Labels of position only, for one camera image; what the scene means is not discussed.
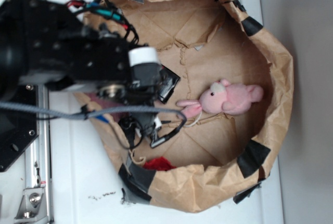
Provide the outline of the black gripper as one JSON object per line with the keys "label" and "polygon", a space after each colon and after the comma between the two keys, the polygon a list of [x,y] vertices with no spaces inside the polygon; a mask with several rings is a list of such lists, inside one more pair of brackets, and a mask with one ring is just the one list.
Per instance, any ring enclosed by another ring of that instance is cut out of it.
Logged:
{"label": "black gripper", "polygon": [[130,81],[105,86],[98,97],[122,104],[153,104],[162,82],[156,49],[145,46],[130,50],[129,64]]}

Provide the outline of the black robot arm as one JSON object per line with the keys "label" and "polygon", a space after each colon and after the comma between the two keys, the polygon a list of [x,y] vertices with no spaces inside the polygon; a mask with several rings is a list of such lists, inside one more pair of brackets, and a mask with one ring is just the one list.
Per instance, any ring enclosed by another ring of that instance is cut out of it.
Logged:
{"label": "black robot arm", "polygon": [[1,99],[20,85],[96,93],[122,104],[152,105],[162,83],[156,50],[105,24],[83,24],[66,5],[45,0],[1,4]]}

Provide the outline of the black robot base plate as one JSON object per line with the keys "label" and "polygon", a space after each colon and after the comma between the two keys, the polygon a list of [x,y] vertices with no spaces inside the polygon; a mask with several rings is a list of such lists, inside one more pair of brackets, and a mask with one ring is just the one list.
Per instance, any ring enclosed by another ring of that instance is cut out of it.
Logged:
{"label": "black robot base plate", "polygon": [[[12,103],[38,105],[38,87],[19,86]],[[37,114],[1,109],[1,172],[10,166],[24,153],[27,147],[39,134]]]}

